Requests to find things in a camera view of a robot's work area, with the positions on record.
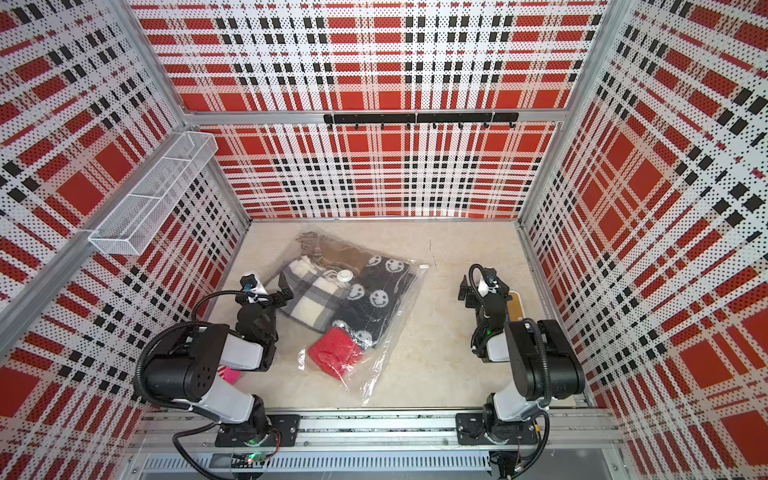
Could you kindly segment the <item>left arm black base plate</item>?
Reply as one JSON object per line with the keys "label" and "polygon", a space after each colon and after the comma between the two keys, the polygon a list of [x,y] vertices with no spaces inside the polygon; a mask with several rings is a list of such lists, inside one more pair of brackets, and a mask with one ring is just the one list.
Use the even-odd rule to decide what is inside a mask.
{"label": "left arm black base plate", "polygon": [[292,447],[296,442],[300,420],[298,414],[268,414],[262,425],[223,424],[217,433],[215,446]]}

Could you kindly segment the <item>clear plastic vacuum bag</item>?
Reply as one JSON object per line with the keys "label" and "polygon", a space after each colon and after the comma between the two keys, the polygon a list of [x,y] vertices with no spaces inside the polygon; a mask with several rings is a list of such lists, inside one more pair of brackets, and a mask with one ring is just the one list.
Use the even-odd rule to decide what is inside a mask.
{"label": "clear plastic vacuum bag", "polygon": [[277,313],[280,358],[369,404],[429,269],[322,231],[299,233],[270,281],[285,280],[294,295]]}

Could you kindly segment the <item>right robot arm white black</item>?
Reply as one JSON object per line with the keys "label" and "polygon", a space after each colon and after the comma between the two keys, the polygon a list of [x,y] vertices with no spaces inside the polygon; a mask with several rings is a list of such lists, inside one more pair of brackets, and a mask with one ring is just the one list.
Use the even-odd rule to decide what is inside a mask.
{"label": "right robot arm white black", "polygon": [[461,445],[536,445],[553,400],[579,395],[585,375],[556,320],[515,319],[512,291],[493,268],[477,263],[463,277],[458,300],[475,313],[470,350],[484,363],[507,363],[512,380],[490,394],[479,413],[456,416]]}

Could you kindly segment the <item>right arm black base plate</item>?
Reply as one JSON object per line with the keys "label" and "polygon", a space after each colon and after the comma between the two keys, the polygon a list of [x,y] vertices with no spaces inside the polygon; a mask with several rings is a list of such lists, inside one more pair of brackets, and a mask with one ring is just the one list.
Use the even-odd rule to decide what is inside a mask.
{"label": "right arm black base plate", "polygon": [[480,412],[459,413],[455,421],[460,445],[533,446],[539,442],[531,421],[504,422]]}

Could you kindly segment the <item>black smiley face scarf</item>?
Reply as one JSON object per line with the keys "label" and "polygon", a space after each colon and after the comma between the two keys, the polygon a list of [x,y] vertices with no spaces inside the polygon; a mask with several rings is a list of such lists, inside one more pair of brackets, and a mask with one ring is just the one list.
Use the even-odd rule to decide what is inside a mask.
{"label": "black smiley face scarf", "polygon": [[397,258],[371,258],[353,279],[331,326],[345,330],[362,350],[376,348],[415,280],[411,267],[411,263]]}

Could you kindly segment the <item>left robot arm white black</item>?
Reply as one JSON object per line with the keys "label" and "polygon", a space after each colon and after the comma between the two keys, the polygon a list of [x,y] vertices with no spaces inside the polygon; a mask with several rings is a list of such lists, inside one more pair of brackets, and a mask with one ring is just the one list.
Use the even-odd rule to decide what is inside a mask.
{"label": "left robot arm white black", "polygon": [[[236,325],[203,322],[199,309],[221,296],[240,305]],[[288,286],[260,293],[247,283],[239,290],[204,296],[191,319],[174,324],[152,338],[136,363],[134,388],[148,403],[201,415],[220,428],[219,446],[256,445],[282,433],[266,414],[264,401],[244,393],[222,378],[218,370],[266,372],[277,352],[276,311],[294,298]]]}

